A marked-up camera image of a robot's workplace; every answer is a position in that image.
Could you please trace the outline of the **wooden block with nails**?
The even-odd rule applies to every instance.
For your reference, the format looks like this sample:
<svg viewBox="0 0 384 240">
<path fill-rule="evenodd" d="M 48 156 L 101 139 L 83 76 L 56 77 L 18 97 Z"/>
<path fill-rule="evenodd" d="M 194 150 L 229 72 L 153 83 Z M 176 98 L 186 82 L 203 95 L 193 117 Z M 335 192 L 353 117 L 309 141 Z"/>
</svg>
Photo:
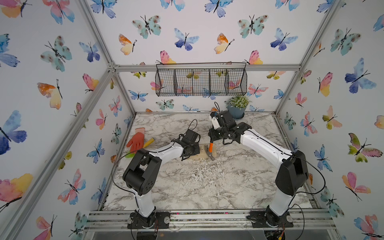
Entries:
<svg viewBox="0 0 384 240">
<path fill-rule="evenodd" d="M 187 160 L 204 160 L 204 159 L 210 160 L 210 158 L 207 156 L 207 154 L 205 152 L 205 146 L 206 145 L 208 145 L 208 144 L 200 145 L 200 153 L 196 156 L 191 156 Z M 217 158 L 217 148 L 216 148 L 215 144 L 213 147 L 213 156 L 215 157 L 215 159 Z"/>
</svg>

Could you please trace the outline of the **orange black claw hammer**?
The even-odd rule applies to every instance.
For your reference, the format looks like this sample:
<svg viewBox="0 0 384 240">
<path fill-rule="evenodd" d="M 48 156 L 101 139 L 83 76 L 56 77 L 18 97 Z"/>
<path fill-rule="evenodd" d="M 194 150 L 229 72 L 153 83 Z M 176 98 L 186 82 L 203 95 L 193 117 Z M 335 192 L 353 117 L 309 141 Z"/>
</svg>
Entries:
<svg viewBox="0 0 384 240">
<path fill-rule="evenodd" d="M 213 156 L 213 147 L 214 147 L 214 142 L 213 142 L 213 141 L 210 141 L 210 143 L 209 143 L 208 145 L 205 146 L 205 152 L 206 152 L 207 156 L 208 156 L 212 161 L 215 160 L 215 157 Z"/>
</svg>

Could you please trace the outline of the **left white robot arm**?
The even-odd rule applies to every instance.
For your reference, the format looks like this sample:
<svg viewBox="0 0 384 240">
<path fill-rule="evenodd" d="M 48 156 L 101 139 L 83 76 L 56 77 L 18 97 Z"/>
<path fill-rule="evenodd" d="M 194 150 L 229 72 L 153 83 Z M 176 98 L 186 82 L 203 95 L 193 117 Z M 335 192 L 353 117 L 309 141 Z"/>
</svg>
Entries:
<svg viewBox="0 0 384 240">
<path fill-rule="evenodd" d="M 133 193 L 137 203 L 137 212 L 147 218 L 156 207 L 152 199 L 152 188 L 156 183 L 160 168 L 170 160 L 182 161 L 200 153 L 201 135 L 187 130 L 173 139 L 169 145 L 157 150 L 138 150 L 123 174 L 123 181 Z"/>
</svg>

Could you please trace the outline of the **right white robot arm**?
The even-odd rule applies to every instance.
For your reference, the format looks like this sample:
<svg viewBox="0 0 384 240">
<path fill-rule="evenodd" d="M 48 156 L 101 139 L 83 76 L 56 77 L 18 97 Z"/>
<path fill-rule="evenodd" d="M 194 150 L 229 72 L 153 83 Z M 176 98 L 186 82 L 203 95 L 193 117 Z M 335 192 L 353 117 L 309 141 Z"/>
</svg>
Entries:
<svg viewBox="0 0 384 240">
<path fill-rule="evenodd" d="M 277 218 L 283 216 L 288 211 L 299 188 L 309 178 L 304 153 L 291 152 L 282 148 L 244 122 L 237 124 L 229 111 L 212 112 L 209 119 L 212 123 L 209 131 L 211 141 L 222 140 L 224 145 L 227 144 L 226 140 L 230 140 L 229 144 L 237 142 L 254 150 L 276 167 L 278 170 L 275 179 L 277 191 L 266 212 Z"/>
</svg>

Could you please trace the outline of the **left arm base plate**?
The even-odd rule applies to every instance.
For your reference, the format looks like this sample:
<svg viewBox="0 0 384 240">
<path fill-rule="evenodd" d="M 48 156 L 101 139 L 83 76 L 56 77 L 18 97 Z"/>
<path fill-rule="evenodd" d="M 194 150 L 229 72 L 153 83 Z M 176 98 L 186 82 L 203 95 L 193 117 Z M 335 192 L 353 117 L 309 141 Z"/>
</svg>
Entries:
<svg viewBox="0 0 384 240">
<path fill-rule="evenodd" d="M 171 221 L 169 212 L 152 212 L 148 217 L 143 217 L 138 211 L 130 214 L 128 229 L 168 229 Z"/>
</svg>

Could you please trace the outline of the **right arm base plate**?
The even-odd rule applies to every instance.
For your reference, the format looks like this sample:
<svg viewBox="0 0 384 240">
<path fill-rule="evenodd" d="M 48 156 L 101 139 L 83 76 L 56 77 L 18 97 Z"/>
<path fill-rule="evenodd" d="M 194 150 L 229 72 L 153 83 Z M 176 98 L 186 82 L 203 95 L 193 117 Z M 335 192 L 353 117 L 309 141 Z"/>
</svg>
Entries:
<svg viewBox="0 0 384 240">
<path fill-rule="evenodd" d="M 246 219 L 252 223 L 253 228 L 293 228 L 293 218 L 286 211 L 282 216 L 277 216 L 270 210 L 266 211 L 250 211 Z"/>
</svg>

